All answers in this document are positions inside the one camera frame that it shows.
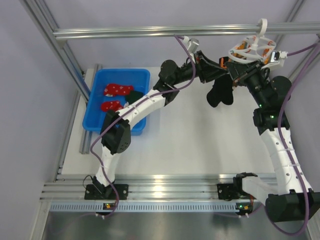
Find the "white round clip hanger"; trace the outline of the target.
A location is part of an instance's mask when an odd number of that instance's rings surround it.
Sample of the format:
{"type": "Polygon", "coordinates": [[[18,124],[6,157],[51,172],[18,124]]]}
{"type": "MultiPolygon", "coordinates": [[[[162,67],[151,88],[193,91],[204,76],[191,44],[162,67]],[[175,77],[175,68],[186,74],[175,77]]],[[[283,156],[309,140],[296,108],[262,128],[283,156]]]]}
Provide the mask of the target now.
{"type": "Polygon", "coordinates": [[[276,48],[275,41],[265,37],[268,27],[268,20],[261,18],[258,21],[258,31],[255,35],[245,37],[241,43],[228,51],[231,61],[240,64],[249,64],[255,61],[268,63],[272,51],[276,48]]]}

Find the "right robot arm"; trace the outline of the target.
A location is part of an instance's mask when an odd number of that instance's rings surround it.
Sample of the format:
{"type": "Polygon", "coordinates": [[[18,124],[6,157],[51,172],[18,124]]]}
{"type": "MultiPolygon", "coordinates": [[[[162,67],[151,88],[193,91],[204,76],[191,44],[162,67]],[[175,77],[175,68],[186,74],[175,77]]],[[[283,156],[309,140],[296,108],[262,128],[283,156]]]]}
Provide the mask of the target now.
{"type": "Polygon", "coordinates": [[[303,174],[282,109],[291,81],[284,76],[269,79],[270,68],[263,68],[260,61],[228,61],[225,65],[234,86],[246,87],[258,105],[253,111],[253,123],[268,150],[277,184],[271,186],[258,175],[243,172],[233,178],[234,194],[242,199],[250,195],[260,201],[274,223],[310,220],[320,208],[320,194],[303,174]]]}

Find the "black striped sock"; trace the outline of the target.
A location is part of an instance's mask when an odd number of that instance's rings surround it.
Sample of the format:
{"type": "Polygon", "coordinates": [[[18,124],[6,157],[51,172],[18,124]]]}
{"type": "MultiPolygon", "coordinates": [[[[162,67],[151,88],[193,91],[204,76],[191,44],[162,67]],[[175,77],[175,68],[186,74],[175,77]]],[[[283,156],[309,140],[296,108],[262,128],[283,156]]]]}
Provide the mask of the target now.
{"type": "Polygon", "coordinates": [[[224,75],[214,81],[212,89],[206,95],[207,102],[213,108],[220,103],[230,106],[234,102],[233,81],[229,75],[224,75]]]}

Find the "orange clothes peg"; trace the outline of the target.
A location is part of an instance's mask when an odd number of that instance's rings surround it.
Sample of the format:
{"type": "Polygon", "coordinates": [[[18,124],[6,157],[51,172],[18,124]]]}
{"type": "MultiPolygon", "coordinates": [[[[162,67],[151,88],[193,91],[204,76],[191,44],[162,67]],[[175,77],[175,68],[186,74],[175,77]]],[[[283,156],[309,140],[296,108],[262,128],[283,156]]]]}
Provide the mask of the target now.
{"type": "Polygon", "coordinates": [[[228,56],[221,57],[219,59],[220,67],[223,68],[223,69],[226,69],[227,68],[227,66],[226,66],[227,62],[229,62],[229,57],[228,56]]]}

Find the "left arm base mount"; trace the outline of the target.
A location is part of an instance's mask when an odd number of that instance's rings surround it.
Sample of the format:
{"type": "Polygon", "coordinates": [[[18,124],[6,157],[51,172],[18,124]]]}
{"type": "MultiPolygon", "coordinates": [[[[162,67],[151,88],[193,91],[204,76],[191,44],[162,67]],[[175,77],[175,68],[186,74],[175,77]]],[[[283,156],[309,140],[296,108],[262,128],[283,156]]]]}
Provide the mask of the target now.
{"type": "MultiPolygon", "coordinates": [[[[126,200],[129,193],[128,184],[114,184],[113,185],[118,192],[119,200],[126,200]]],[[[88,184],[86,186],[85,200],[116,200],[116,192],[109,185],[104,190],[98,190],[93,184],[88,184]]]]}

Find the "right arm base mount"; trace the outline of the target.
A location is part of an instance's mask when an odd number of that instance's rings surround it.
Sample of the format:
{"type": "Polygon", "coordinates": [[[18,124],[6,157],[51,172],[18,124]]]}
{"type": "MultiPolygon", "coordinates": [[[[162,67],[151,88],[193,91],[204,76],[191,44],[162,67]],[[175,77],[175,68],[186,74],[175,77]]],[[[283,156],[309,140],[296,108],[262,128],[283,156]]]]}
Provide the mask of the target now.
{"type": "Polygon", "coordinates": [[[219,183],[216,186],[219,200],[248,200],[250,198],[247,193],[241,191],[233,183],[219,183]]]}

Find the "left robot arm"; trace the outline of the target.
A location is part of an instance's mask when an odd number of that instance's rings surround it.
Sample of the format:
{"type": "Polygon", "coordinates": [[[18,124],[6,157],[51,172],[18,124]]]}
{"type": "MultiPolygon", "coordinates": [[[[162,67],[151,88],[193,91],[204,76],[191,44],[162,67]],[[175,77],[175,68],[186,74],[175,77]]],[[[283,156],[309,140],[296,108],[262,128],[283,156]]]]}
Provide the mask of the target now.
{"type": "Polygon", "coordinates": [[[98,172],[86,187],[94,199],[119,200],[119,190],[114,185],[115,170],[121,153],[131,143],[131,130],[140,120],[152,112],[167,106],[178,95],[176,85],[186,82],[190,85],[198,77],[202,83],[214,81],[206,100],[213,108],[220,103],[231,105],[234,101],[232,83],[226,63],[229,58],[222,57],[216,63],[208,59],[201,51],[188,55],[190,62],[179,67],[173,60],[162,63],[159,80],[145,95],[121,110],[108,110],[104,118],[100,135],[102,155],[98,172]]]}

